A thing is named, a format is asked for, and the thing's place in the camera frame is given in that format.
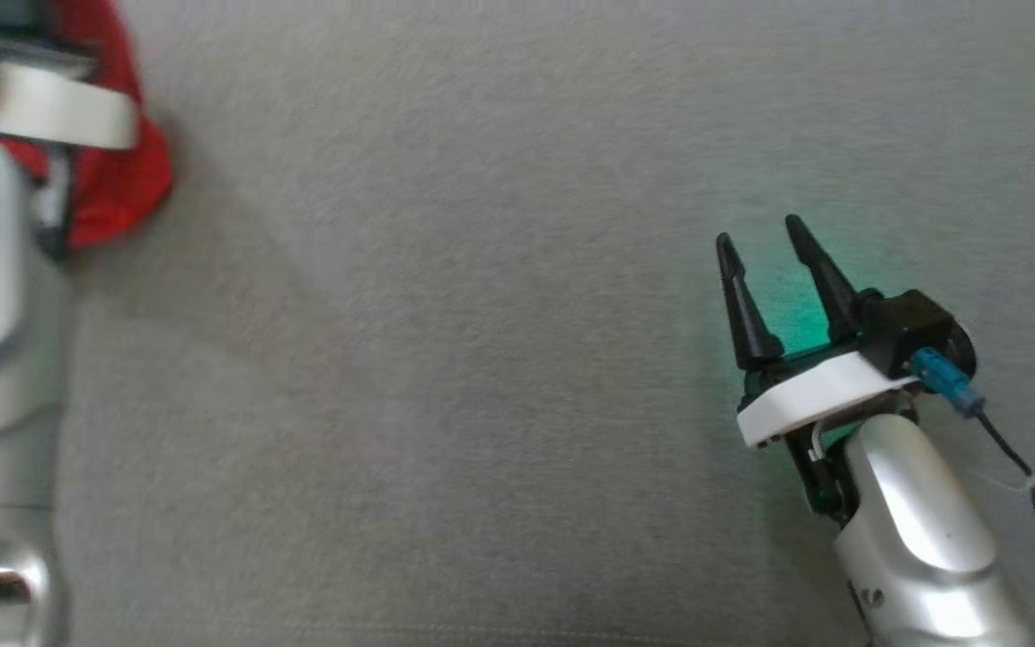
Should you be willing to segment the grey sofa seat cushion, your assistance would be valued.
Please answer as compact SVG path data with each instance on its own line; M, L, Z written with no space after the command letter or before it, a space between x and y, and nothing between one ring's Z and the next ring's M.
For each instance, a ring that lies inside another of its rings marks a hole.
M1035 0L116 0L175 182L78 253L71 647L865 647L715 239L977 347L1035 471Z

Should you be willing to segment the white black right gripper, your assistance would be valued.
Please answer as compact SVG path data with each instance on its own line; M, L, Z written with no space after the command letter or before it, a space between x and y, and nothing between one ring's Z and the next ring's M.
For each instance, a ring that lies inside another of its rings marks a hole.
M830 342L853 340L860 331L857 292L800 216L789 214L783 224L814 280ZM737 367L751 371L739 433L751 448L782 443L810 510L846 526L860 505L882 503L880 478L923 458L923 430L911 419L915 379L888 377L852 348L817 347L780 361L782 341L756 306L730 234L716 237L716 258Z

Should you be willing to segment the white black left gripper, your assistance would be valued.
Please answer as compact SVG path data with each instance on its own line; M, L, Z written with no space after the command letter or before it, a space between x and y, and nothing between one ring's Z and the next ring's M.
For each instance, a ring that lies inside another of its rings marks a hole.
M79 150L131 150L138 111L99 86L102 55L65 34L60 0L0 0L0 138L38 145L52 164L40 189L37 238L57 261L69 254L73 160Z

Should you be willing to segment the red jersey white sleeves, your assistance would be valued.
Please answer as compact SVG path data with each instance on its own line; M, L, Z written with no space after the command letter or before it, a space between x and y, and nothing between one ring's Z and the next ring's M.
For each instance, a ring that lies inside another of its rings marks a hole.
M89 55L91 81L130 97L141 110L131 150L73 151L70 205L41 235L46 253L65 258L130 234L160 208L173 185L162 130L144 111L141 76L114 0L0 0L0 26L26 40Z

